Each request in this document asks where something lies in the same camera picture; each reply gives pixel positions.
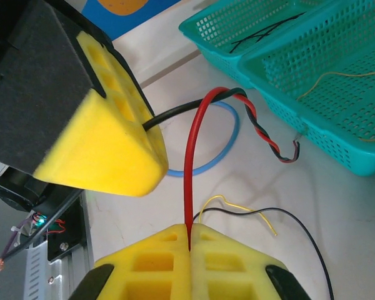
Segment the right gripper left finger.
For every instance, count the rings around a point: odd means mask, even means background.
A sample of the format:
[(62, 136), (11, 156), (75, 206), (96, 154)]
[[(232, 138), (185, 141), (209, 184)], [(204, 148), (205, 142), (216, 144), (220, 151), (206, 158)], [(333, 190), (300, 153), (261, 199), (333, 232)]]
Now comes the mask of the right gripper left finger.
[(184, 224), (172, 225), (94, 263), (70, 299), (191, 299)]

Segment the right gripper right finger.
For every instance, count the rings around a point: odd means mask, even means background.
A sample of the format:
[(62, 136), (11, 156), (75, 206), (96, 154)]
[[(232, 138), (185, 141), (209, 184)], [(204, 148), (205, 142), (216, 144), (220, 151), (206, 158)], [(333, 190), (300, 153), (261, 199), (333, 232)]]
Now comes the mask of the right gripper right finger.
[(191, 231), (193, 299), (309, 299), (278, 259), (203, 224)]

